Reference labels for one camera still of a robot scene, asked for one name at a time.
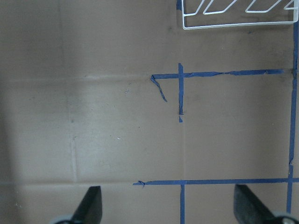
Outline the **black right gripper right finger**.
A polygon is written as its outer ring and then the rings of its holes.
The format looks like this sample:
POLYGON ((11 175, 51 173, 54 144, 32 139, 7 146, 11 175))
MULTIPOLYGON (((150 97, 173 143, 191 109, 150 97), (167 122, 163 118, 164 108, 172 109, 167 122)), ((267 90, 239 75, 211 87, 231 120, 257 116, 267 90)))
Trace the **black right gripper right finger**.
POLYGON ((274 216, 247 185, 235 185, 234 215, 239 224, 283 223, 283 218, 274 216))

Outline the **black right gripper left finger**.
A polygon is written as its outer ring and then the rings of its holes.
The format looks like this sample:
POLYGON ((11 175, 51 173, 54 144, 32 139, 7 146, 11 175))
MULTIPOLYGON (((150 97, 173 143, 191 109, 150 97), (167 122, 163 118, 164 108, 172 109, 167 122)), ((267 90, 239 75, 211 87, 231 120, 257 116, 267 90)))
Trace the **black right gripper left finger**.
POLYGON ((99 224, 102 219, 100 186, 91 186, 71 217, 72 224, 99 224))

